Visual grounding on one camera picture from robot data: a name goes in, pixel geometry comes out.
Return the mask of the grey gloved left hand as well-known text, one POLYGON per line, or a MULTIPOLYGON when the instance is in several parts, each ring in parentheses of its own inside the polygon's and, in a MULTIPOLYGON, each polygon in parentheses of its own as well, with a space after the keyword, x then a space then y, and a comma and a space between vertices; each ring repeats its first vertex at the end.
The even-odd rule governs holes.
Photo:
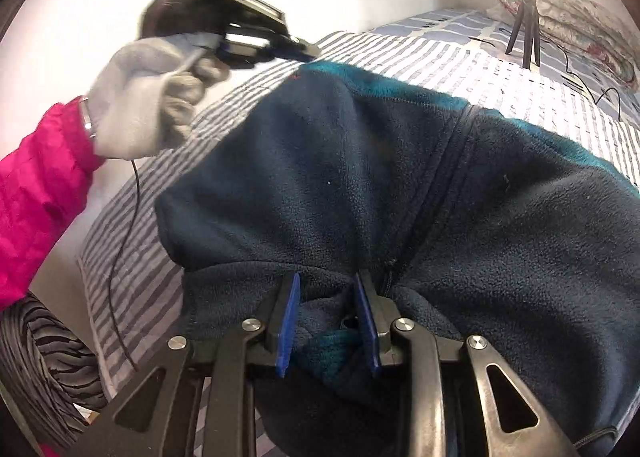
POLYGON ((219 44, 213 33, 175 34, 115 53, 81 104, 94 152, 136 160, 186 143, 196 106, 229 76, 215 57, 219 44))

